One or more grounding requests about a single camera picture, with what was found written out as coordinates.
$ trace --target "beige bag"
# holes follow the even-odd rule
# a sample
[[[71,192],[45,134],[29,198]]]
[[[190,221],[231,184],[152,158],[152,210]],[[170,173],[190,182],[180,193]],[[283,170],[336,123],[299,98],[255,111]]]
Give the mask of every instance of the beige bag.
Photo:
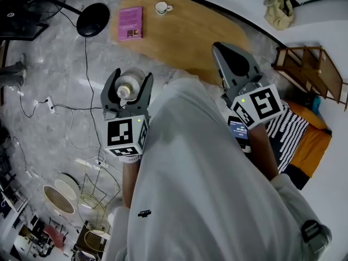
[[[267,6],[265,19],[277,30],[289,27],[294,19],[293,6],[290,0],[265,0]]]

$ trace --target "shirt sleeve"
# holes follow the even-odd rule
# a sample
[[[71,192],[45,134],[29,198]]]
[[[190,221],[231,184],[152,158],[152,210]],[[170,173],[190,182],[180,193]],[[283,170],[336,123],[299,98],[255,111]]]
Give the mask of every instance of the shirt sleeve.
[[[115,209],[114,221],[111,228],[110,240],[106,249],[104,261],[121,261],[127,256],[129,209],[119,206]]]
[[[321,224],[317,215],[314,213],[296,186],[292,183],[288,175],[284,173],[278,175],[271,181],[271,184],[276,189],[284,204],[294,217],[299,229],[302,228],[303,224],[307,220],[315,220],[317,223]],[[318,260],[332,240],[330,229],[322,224],[321,229],[322,232],[316,238],[315,242],[317,243],[315,246],[313,246],[313,244],[311,245],[310,243],[307,244],[302,242],[303,255],[306,258],[310,257],[308,260]]]

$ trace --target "black and white striped fabric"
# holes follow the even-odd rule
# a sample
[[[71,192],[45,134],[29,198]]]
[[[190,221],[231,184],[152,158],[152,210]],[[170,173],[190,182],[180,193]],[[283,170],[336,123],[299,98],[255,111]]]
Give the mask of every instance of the black and white striped fabric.
[[[308,127],[305,119],[293,113],[289,107],[283,105],[283,108],[284,113],[273,119],[267,128],[279,173],[283,172],[291,162]]]

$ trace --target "desk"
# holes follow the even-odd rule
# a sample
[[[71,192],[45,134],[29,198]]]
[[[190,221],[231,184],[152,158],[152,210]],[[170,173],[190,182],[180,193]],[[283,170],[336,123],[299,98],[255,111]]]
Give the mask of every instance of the desk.
[[[173,10],[158,15],[157,2],[173,5]],[[119,42],[120,9],[143,7],[143,39]],[[110,36],[123,47],[155,58],[177,69],[198,75],[202,81],[221,85],[215,66],[214,42],[228,42],[251,51],[244,31],[234,22],[191,0],[123,0],[110,24]]]

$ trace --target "orange cushion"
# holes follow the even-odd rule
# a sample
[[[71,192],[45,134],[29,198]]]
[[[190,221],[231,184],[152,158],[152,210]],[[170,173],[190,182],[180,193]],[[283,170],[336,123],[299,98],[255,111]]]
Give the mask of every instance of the orange cushion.
[[[325,122],[316,116],[313,112],[311,112],[308,108],[303,107],[297,103],[287,101],[287,103],[290,106],[290,110],[297,114],[298,116],[304,118],[308,123],[310,123],[312,126],[316,127],[317,129],[325,129],[327,128]]]
[[[308,177],[312,177],[330,143],[331,137],[331,135],[316,129],[312,125],[308,125],[291,164],[301,169]]]

